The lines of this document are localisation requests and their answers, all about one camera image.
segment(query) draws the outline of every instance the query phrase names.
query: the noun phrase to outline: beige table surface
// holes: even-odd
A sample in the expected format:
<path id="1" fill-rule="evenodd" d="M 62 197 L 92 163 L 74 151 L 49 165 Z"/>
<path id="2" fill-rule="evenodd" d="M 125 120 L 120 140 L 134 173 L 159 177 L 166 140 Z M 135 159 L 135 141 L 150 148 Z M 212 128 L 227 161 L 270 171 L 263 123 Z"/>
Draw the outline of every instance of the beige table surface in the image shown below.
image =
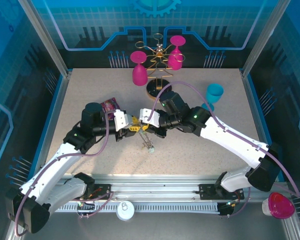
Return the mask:
<path id="1" fill-rule="evenodd" d="M 224 94 L 214 104 L 215 114 L 224 123 L 258 140 L 238 69 L 184 68 L 174 72 L 168 80 L 186 81 L 204 94 L 209 84 L 221 84 Z M 187 86 L 174 85 L 172 88 L 190 108 L 202 104 L 196 93 Z M 54 155 L 67 132 L 81 119 L 81 112 L 87 103 L 101 103 L 112 97 L 116 98 L 122 110 L 135 116 L 139 116 L 141 108 L 151 109 L 154 102 L 147 96 L 146 86 L 132 83 L 131 68 L 73 69 L 47 159 Z M 154 134 L 149 134 L 149 137 L 155 147 L 152 154 L 142 148 L 142 139 L 138 134 L 120 142 L 110 136 L 101 155 L 83 157 L 67 173 L 218 176 L 224 171 L 246 166 L 233 153 L 194 134 L 173 129 L 167 132 L 165 139 Z M 96 153 L 101 143 L 93 146 L 88 153 Z"/>

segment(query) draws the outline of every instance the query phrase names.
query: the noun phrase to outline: gear logo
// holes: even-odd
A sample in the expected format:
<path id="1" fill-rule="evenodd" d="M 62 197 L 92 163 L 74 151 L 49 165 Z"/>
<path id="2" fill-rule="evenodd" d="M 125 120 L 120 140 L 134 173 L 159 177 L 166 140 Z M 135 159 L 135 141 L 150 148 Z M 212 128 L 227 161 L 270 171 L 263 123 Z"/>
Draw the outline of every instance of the gear logo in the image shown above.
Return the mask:
<path id="1" fill-rule="evenodd" d="M 2 17 L 12 25 L 20 14 L 18 0 L 0 0 L 0 13 Z"/>
<path id="2" fill-rule="evenodd" d="M 176 5 L 180 4 L 181 0 L 131 0 L 131 3 L 134 10 L 139 10 L 140 14 L 156 18 L 158 15 L 163 17 L 171 10 L 176 10 Z"/>

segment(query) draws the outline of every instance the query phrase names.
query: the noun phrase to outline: glass wall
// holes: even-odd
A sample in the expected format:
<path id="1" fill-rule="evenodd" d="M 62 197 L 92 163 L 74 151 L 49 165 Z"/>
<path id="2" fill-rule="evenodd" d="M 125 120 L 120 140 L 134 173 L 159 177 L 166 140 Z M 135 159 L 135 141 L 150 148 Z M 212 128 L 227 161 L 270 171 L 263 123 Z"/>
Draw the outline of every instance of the glass wall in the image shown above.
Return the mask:
<path id="1" fill-rule="evenodd" d="M 9 222 L 5 193 L 28 175 L 58 79 L 18 1 L 0 1 L 0 239 Z"/>
<path id="2" fill-rule="evenodd" d="M 291 0 L 250 75 L 272 141 L 300 189 L 300 0 Z"/>
<path id="3" fill-rule="evenodd" d="M 277 0 L 33 0 L 68 68 L 134 67 L 135 43 L 183 35 L 186 68 L 241 68 Z"/>

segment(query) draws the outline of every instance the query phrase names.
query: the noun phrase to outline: pink wine glass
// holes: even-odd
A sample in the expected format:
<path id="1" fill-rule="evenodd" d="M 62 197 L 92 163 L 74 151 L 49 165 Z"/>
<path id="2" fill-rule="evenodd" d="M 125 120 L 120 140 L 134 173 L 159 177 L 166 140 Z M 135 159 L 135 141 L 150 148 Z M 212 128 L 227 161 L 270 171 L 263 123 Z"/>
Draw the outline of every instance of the pink wine glass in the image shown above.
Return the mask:
<path id="1" fill-rule="evenodd" d="M 137 64 L 132 71 L 132 81 L 137 86 L 143 86 L 148 82 L 147 69 L 141 64 L 147 60 L 147 55 L 143 51 L 134 51 L 130 55 L 132 62 Z"/>
<path id="2" fill-rule="evenodd" d="M 184 57 L 181 55 L 181 51 L 178 47 L 184 45 L 186 43 L 186 39 L 183 36 L 173 36 L 170 39 L 172 45 L 175 45 L 175 49 L 169 55 L 168 58 L 168 66 L 172 68 L 172 70 L 179 70 L 182 68 L 182 62 Z"/>

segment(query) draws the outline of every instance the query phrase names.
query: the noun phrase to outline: white cap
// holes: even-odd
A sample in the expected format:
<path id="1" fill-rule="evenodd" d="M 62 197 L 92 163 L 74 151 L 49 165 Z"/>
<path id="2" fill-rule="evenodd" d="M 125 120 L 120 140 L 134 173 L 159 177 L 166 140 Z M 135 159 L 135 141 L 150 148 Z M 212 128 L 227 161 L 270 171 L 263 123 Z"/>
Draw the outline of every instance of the white cap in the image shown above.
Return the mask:
<path id="1" fill-rule="evenodd" d="M 135 206 L 130 201 L 122 201 L 120 202 L 116 215 L 122 221 L 128 221 L 135 214 Z"/>

